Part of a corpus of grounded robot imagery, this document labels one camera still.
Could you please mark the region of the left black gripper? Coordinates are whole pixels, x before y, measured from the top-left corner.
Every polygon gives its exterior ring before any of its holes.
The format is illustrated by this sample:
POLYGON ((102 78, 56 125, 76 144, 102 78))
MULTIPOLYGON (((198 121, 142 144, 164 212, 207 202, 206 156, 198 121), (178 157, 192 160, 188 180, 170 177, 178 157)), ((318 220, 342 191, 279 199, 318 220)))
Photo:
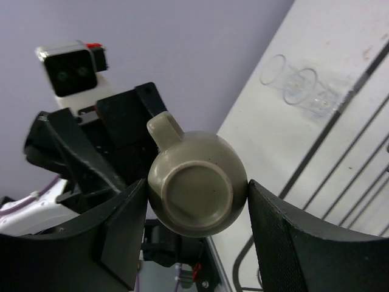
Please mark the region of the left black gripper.
POLYGON ((68 181, 71 188, 58 204, 84 213, 122 193, 125 182, 148 176, 159 149, 146 125, 165 110, 156 85, 148 82, 78 110, 81 126, 69 109, 42 111, 24 154, 32 165, 68 181))

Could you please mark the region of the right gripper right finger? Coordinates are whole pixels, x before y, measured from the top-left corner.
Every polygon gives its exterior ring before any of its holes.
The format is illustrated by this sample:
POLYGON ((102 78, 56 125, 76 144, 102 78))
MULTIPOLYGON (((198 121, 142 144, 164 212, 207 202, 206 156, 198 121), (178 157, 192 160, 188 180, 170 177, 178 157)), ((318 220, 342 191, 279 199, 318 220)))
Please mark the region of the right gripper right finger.
POLYGON ((388 239, 321 220, 249 183, 265 291, 388 291, 388 239))

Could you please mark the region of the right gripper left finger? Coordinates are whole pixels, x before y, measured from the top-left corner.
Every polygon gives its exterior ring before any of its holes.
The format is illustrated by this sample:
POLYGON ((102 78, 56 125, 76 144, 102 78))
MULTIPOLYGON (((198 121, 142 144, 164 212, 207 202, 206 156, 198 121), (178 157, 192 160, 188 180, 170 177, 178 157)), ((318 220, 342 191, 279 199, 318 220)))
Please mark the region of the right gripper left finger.
POLYGON ((56 227, 1 236, 1 291, 131 291, 147 209, 147 183, 56 227))

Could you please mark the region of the grey-beige small mug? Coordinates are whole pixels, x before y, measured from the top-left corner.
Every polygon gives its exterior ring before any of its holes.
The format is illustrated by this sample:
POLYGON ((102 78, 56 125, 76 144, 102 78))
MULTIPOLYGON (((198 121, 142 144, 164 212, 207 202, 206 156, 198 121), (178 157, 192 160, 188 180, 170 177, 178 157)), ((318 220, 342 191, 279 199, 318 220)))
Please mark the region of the grey-beige small mug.
POLYGON ((148 200, 161 223, 192 238, 228 228, 247 199, 247 173, 236 151, 216 134, 184 132, 168 111, 149 120, 147 130, 159 149, 148 200))

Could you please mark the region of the clear glass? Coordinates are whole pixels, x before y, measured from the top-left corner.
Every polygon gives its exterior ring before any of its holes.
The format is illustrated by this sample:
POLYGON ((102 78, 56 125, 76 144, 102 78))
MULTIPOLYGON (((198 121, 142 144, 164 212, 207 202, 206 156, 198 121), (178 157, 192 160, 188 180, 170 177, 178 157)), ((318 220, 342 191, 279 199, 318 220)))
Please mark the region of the clear glass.
POLYGON ((318 79, 316 70, 303 68, 285 78, 282 98, 290 106, 323 117, 332 113, 339 95, 318 79))
POLYGON ((260 72, 260 83, 276 90, 283 90, 293 70, 283 54, 277 54, 266 61, 260 72))

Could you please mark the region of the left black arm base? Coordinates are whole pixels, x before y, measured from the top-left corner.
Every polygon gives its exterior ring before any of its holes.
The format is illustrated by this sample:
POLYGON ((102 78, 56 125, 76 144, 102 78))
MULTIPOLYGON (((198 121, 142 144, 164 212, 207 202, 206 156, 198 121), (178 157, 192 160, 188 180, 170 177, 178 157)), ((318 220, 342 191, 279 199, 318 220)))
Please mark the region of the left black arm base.
POLYGON ((147 219, 141 245, 143 260, 164 268, 179 267, 176 283, 183 289, 196 286, 198 291, 216 291, 221 283, 219 272, 206 238, 184 237, 166 228, 157 219, 147 219))

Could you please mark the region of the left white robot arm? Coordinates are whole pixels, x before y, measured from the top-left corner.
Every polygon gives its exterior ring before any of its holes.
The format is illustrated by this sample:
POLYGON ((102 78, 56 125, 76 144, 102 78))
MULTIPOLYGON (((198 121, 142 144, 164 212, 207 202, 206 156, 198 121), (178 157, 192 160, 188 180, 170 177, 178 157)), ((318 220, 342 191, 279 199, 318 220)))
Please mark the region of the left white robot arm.
POLYGON ((69 109, 39 113, 24 153, 30 164, 56 176, 23 199, 1 198, 1 233, 28 237, 61 231, 64 222, 145 179, 158 152, 146 124, 162 111, 156 85, 148 82, 77 114, 69 109))

